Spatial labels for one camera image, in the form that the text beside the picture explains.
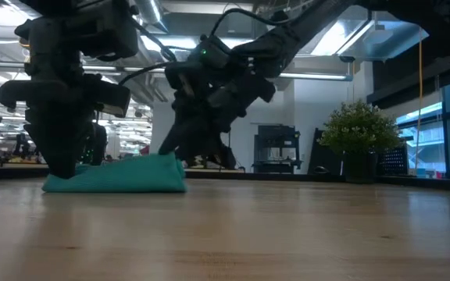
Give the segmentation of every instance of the potted plant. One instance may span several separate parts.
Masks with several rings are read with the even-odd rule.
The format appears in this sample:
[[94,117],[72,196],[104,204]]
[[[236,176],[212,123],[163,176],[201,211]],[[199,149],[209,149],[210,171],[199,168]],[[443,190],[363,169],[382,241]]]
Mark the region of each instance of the potted plant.
[[317,141],[343,155],[343,170],[349,183],[373,183],[377,154],[401,143],[395,119],[361,100],[343,103],[325,125],[327,130]]

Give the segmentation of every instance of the window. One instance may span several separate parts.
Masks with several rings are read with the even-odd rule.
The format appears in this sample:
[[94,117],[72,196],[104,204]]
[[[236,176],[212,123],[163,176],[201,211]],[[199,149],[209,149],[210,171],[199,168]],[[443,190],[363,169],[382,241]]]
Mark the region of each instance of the window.
[[417,145],[417,162],[419,169],[435,170],[450,177],[450,85],[439,91],[441,100],[419,111],[397,118],[402,130],[402,137],[407,137],[407,154],[409,168],[416,168],[416,139],[418,137],[416,122],[421,119],[419,143]]
[[[409,168],[416,168],[417,126],[402,129],[401,137],[409,137],[406,141]],[[422,124],[418,146],[418,168],[445,172],[444,127],[442,122]]]

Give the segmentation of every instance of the black robotic arm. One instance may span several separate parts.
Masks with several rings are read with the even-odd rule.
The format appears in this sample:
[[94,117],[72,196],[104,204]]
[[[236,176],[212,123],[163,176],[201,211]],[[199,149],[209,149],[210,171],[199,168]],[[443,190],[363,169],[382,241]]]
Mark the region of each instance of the black robotic arm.
[[[435,0],[313,0],[297,18],[233,50],[214,35],[203,37],[186,63],[166,68],[177,90],[176,119],[159,153],[176,149],[182,159],[213,155],[218,164],[234,168],[234,156],[220,134],[229,132],[258,97],[270,101],[275,88],[266,78],[278,77],[301,48],[351,5],[388,11],[418,24],[439,41],[439,56],[450,55],[450,24],[438,13],[445,2]],[[187,77],[185,84],[182,76]]]

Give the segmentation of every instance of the teal cloth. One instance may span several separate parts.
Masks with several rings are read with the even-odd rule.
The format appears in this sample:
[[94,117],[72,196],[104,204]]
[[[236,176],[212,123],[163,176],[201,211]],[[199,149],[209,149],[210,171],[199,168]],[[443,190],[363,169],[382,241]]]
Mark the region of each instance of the teal cloth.
[[101,166],[80,165],[65,180],[49,175],[46,192],[185,192],[185,171],[174,154],[126,158]]

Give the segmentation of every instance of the wood grain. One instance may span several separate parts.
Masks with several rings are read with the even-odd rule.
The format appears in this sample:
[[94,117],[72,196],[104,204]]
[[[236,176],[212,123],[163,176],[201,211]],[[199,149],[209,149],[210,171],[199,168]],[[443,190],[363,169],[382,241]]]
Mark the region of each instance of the wood grain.
[[450,280],[450,193],[189,180],[187,194],[0,181],[0,280]]

